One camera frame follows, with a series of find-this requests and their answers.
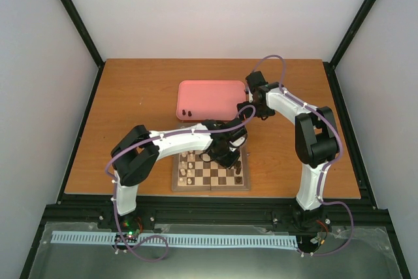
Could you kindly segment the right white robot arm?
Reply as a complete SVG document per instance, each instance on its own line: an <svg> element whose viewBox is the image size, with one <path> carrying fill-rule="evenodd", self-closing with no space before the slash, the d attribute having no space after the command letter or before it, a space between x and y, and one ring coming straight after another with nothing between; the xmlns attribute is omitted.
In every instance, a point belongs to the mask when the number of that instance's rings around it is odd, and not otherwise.
<svg viewBox="0 0 418 279"><path fill-rule="evenodd" d="M249 85L248 101L237 107L242 110L246 105L253 105L261 119L278 112L295 126L295 152L302 174L292 221L297 229L307 229L321 217L327 173L342 153L334 114L329 107L315 107L299 99L277 82Z"/></svg>

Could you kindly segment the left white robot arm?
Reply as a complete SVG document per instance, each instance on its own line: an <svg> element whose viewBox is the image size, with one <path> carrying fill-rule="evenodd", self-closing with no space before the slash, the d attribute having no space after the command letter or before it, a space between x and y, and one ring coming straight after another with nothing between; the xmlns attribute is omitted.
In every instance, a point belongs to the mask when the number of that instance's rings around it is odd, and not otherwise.
<svg viewBox="0 0 418 279"><path fill-rule="evenodd" d="M205 120L170 131L149 131L135 126L111 151L105 173L114 185L112 219L121 228L136 220L136 197L156 162L192 150L207 151L210 159L223 167L232 167L240 157L239 147L246 142L245 123L235 118L227 123Z"/></svg>

